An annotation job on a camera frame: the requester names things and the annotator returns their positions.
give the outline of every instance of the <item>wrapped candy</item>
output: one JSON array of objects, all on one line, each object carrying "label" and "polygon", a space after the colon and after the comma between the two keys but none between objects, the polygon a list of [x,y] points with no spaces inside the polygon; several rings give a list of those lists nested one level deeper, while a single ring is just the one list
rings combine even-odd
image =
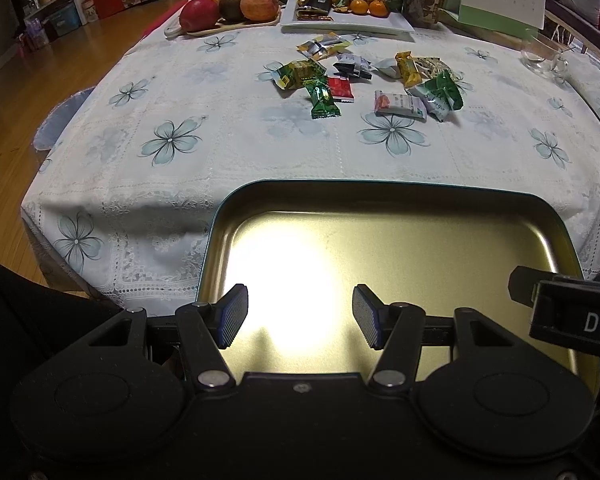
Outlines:
[{"label": "wrapped candy", "polygon": [[279,75],[278,78],[274,79],[276,85],[283,90],[293,90],[302,88],[302,82],[305,79],[324,75],[327,70],[312,59],[301,59],[287,63],[276,72]]},{"label": "wrapped candy", "polygon": [[374,62],[374,68],[391,79],[400,79],[398,64],[393,57]]},{"label": "wrapped candy", "polygon": [[420,76],[420,72],[418,72],[416,64],[413,62],[411,52],[398,52],[395,55],[395,60],[398,63],[398,70],[405,88],[411,88],[422,83],[422,76]]},{"label": "wrapped candy", "polygon": [[427,120],[427,109],[422,101],[408,94],[385,94],[376,90],[374,110],[376,115],[395,114]]},{"label": "wrapped candy", "polygon": [[311,108],[311,118],[321,119],[324,117],[337,117],[340,115],[340,110],[333,102],[333,96],[329,89],[329,83],[324,76],[306,79],[304,87],[311,96],[311,102],[314,107]]},{"label": "wrapped candy", "polygon": [[365,58],[354,56],[349,52],[338,54],[338,62],[334,63],[333,67],[347,77],[364,79],[371,79],[371,69],[373,68]]},{"label": "wrapped candy", "polygon": [[411,59],[413,59],[413,62],[420,70],[420,73],[427,79],[433,79],[445,70],[449,70],[451,79],[454,81],[458,80],[453,70],[451,70],[444,61],[440,60],[439,57],[412,57]]},{"label": "wrapped candy", "polygon": [[335,32],[330,32],[298,45],[298,50],[309,59],[320,61],[345,50],[349,45],[351,45],[350,41],[341,38]]},{"label": "wrapped candy", "polygon": [[346,77],[329,77],[329,89],[334,101],[341,103],[352,103],[353,93],[351,92],[351,83]]},{"label": "wrapped candy", "polygon": [[419,97],[427,112],[442,122],[451,110],[462,108],[462,96],[448,70],[427,82],[414,86],[409,93]]}]

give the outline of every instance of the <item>white plate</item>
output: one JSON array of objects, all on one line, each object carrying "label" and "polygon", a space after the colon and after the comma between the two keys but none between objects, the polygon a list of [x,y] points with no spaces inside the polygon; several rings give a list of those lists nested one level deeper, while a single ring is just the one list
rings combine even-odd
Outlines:
[{"label": "white plate", "polygon": [[358,16],[351,12],[330,12],[332,22],[298,21],[296,19],[297,0],[289,0],[282,11],[280,26],[283,30],[292,28],[324,28],[327,30],[355,30],[356,32],[380,32],[394,36],[413,32],[411,24],[398,12],[392,12],[387,18],[376,18],[366,14]]}]

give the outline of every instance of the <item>white tablecloth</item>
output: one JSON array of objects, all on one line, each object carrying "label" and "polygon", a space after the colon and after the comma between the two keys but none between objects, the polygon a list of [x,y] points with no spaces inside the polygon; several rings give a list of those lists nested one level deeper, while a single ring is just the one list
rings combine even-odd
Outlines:
[{"label": "white tablecloth", "polygon": [[341,117],[312,120],[306,90],[266,80],[267,66],[301,59],[296,45],[312,36],[263,27],[167,41],[158,29],[133,47],[23,200],[50,284],[173,313],[196,296],[222,200],[264,178],[533,193],[566,223],[585,277],[600,271],[600,72],[586,56],[570,55],[576,92],[530,72],[519,52],[444,28],[417,30],[414,42],[356,37],[350,50],[372,60],[405,50],[441,57],[464,77],[464,108],[444,123],[376,118],[374,90],[404,91],[376,74],[352,84],[356,101],[340,104]]}]

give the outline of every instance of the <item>green candy wrapper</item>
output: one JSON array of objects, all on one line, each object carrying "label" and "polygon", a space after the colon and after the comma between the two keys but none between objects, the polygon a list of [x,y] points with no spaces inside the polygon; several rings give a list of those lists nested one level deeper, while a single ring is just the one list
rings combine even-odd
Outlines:
[{"label": "green candy wrapper", "polygon": [[445,120],[451,110],[459,110],[464,104],[449,70],[443,70],[435,78],[414,86],[409,89],[409,93],[422,99],[427,112],[440,122]]},{"label": "green candy wrapper", "polygon": [[326,71],[325,67],[313,59],[301,59],[287,63],[276,70],[280,77],[274,79],[274,82],[283,90],[294,90],[302,88],[305,79],[320,77]]},{"label": "green candy wrapper", "polygon": [[340,110],[333,102],[329,81],[325,77],[314,77],[305,79],[302,84],[309,92],[314,107],[311,108],[311,118],[321,119],[323,117],[337,117]]}]

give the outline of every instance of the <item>metal tray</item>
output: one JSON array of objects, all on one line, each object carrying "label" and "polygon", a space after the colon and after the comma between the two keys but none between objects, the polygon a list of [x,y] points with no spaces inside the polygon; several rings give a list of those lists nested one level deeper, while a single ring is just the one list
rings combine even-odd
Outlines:
[{"label": "metal tray", "polygon": [[[542,199],[469,187],[264,180],[229,195],[209,238],[198,299],[235,283],[249,314],[224,350],[245,371],[366,376],[371,350],[351,313],[366,283],[385,303],[408,301],[434,316],[471,306],[578,373],[592,390],[599,362],[528,337],[531,309],[509,299],[517,265],[581,276],[567,230]],[[418,379],[448,362],[423,348]]]}]

